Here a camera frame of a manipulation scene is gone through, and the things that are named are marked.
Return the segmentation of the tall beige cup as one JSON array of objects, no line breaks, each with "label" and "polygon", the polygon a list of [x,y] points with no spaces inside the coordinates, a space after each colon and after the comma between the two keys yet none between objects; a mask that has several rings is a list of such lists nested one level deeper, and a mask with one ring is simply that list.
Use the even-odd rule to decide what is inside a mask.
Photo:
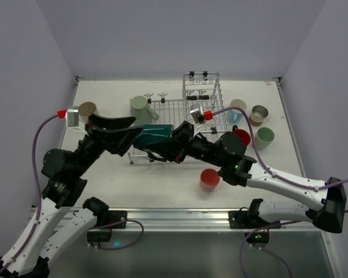
[{"label": "tall beige cup", "polygon": [[79,105],[78,108],[79,116],[82,118],[87,118],[90,115],[99,115],[99,110],[97,105],[91,101],[84,102]]}]

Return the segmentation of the dark teal mug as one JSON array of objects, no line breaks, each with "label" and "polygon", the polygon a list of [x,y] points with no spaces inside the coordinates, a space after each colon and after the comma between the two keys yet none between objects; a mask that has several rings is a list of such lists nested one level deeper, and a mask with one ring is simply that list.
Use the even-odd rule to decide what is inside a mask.
[{"label": "dark teal mug", "polygon": [[173,125],[170,124],[153,124],[153,125],[143,125],[142,132],[135,139],[133,143],[133,147],[146,152],[148,159],[150,162],[159,161],[166,162],[166,159],[156,156],[153,152],[151,152],[147,146],[148,144],[153,144],[161,141],[165,141],[171,138]]}]

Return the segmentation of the pink cup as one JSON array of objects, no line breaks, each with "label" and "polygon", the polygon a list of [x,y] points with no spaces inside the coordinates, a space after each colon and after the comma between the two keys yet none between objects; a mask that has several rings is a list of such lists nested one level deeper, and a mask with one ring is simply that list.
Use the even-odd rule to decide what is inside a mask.
[{"label": "pink cup", "polygon": [[200,187],[205,192],[212,192],[219,184],[220,177],[214,169],[205,169],[200,175]]}]

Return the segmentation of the sage green mug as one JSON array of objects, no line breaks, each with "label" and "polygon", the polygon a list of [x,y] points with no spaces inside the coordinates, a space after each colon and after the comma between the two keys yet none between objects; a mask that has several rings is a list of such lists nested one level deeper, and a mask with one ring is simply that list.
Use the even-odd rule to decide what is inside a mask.
[{"label": "sage green mug", "polygon": [[149,125],[160,118],[145,96],[135,96],[130,100],[130,114],[136,118],[133,123],[135,126]]}]

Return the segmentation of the light blue mug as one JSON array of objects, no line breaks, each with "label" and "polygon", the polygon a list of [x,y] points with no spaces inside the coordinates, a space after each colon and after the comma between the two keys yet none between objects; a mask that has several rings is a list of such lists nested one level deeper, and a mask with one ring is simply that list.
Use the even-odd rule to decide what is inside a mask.
[{"label": "light blue mug", "polygon": [[[241,108],[244,112],[247,109],[247,104],[244,100],[234,99],[230,102],[229,107],[238,107]],[[227,120],[231,123],[239,122],[243,117],[243,114],[238,109],[231,109],[227,111]]]}]

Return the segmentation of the red mug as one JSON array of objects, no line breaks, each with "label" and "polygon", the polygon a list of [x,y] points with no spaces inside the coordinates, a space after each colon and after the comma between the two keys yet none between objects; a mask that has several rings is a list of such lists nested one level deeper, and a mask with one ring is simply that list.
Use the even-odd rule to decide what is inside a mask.
[{"label": "red mug", "polygon": [[237,125],[234,125],[232,131],[239,136],[245,146],[248,146],[251,143],[251,136],[246,130],[239,129]]}]

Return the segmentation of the light green cup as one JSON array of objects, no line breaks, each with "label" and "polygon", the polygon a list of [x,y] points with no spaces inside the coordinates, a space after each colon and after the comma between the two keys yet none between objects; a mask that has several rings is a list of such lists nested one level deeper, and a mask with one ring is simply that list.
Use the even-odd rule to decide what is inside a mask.
[{"label": "light green cup", "polygon": [[268,127],[261,127],[253,138],[253,147],[257,151],[266,149],[275,139],[275,133]]}]

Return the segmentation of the cream brown cup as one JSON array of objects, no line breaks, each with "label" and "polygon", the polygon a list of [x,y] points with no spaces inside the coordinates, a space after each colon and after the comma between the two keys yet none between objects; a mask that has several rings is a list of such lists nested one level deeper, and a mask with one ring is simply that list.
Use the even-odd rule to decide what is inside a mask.
[{"label": "cream brown cup", "polygon": [[269,111],[262,105],[256,105],[252,108],[249,115],[249,120],[252,126],[260,126],[264,120],[268,117]]}]

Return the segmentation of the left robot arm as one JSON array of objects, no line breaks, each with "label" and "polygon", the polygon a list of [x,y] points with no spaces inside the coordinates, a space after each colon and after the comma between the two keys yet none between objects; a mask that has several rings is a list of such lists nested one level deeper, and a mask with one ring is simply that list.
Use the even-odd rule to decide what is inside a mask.
[{"label": "left robot arm", "polygon": [[110,229],[127,222],[109,219],[109,206],[96,197],[87,199],[74,218],[57,229],[86,187],[82,175],[104,151],[124,156],[142,132],[134,116],[104,118],[92,114],[86,134],[74,151],[51,149],[43,158],[41,173],[48,178],[39,194],[35,214],[14,246],[0,257],[1,277],[48,277],[50,266],[67,247],[90,229]]}]

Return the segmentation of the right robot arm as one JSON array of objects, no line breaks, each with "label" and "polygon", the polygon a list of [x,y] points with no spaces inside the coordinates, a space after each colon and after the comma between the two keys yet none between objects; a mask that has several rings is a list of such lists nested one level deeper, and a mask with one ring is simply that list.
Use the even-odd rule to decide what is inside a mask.
[{"label": "right robot arm", "polygon": [[218,175],[230,185],[263,189],[289,199],[286,203],[254,199],[247,212],[236,216],[244,227],[280,227],[283,221],[300,221],[326,232],[343,230],[346,194],[341,180],[310,180],[270,168],[261,159],[246,156],[246,145],[232,131],[210,142],[184,121],[169,139],[149,143],[146,148],[175,163],[190,156],[219,167]]}]

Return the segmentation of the left controller box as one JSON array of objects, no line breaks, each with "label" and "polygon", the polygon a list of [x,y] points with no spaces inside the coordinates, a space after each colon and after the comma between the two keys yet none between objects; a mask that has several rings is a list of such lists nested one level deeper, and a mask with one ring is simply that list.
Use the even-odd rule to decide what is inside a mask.
[{"label": "left controller box", "polygon": [[86,240],[91,245],[97,245],[98,247],[101,247],[102,243],[108,243],[111,239],[111,232],[93,232],[88,231],[86,234]]}]

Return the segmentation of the controller box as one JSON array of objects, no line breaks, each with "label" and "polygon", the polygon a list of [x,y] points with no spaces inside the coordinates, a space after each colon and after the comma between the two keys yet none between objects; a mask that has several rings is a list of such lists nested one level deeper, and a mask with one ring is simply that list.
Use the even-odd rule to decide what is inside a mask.
[{"label": "controller box", "polygon": [[86,240],[91,245],[97,245],[98,247],[101,247],[102,243],[108,243],[111,239],[111,232],[93,232],[88,231],[86,234]]},{"label": "controller box", "polygon": [[256,232],[251,235],[245,232],[244,236],[249,245],[251,244],[252,246],[260,248],[265,248],[270,241],[270,234],[268,232]]}]

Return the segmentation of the right controller box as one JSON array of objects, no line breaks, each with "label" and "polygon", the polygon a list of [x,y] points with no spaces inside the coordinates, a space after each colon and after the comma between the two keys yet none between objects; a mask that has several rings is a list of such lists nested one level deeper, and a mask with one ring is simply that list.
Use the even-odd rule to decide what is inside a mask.
[{"label": "right controller box", "polygon": [[265,248],[270,241],[270,234],[268,232],[256,232],[251,235],[245,232],[244,236],[249,245],[251,244],[252,246],[260,248]]}]

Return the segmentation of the aluminium mounting rail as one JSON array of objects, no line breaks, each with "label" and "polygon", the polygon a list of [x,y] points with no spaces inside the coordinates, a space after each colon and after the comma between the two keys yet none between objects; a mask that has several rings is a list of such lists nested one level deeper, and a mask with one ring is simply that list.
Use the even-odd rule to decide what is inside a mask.
[{"label": "aluminium mounting rail", "polygon": [[146,232],[227,232],[250,231],[251,228],[235,224],[229,208],[111,208],[112,216],[141,222]]}]

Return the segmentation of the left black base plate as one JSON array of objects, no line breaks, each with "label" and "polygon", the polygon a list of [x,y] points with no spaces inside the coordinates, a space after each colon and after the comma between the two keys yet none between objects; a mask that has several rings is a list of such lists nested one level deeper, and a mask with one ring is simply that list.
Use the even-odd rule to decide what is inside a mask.
[{"label": "left black base plate", "polygon": [[105,216],[105,225],[114,224],[126,220],[128,212],[126,210],[109,210]]}]

